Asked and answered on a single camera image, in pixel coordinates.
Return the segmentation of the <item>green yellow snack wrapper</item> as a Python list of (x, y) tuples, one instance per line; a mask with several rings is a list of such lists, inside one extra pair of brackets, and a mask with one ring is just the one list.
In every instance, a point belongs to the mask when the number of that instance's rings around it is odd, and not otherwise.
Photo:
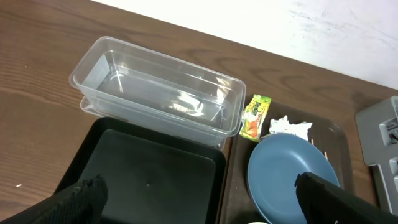
[(249, 104), (245, 107), (241, 121), (242, 126), (239, 135), (254, 142), (259, 142), (262, 124), (266, 118), (272, 98), (268, 96), (253, 95)]

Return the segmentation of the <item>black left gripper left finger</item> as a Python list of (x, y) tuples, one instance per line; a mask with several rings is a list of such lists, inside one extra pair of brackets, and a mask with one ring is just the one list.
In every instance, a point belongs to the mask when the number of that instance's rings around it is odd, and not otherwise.
[(1, 224), (98, 224), (108, 199), (102, 176), (78, 181)]

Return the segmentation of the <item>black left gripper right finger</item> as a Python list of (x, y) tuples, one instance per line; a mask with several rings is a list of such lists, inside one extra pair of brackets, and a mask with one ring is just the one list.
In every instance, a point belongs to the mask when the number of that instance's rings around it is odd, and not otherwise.
[(397, 216), (311, 172), (297, 176), (295, 191), (307, 223), (397, 224)]

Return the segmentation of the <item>white tissue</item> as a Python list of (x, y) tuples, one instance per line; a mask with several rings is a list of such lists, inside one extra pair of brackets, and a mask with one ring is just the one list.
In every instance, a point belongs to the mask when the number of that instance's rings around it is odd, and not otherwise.
[(291, 124), (287, 116), (280, 119), (271, 119), (269, 133), (270, 134), (293, 134), (306, 141), (308, 141), (308, 130), (313, 123), (302, 122), (298, 124)]

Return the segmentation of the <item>blue plate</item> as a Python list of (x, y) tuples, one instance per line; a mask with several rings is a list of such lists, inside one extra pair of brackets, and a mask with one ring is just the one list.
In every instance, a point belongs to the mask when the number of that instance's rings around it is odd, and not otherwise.
[(340, 185), (322, 152), (300, 137), (272, 134), (254, 148), (248, 162), (248, 192), (269, 223), (307, 222), (295, 188), (297, 177), (304, 172)]

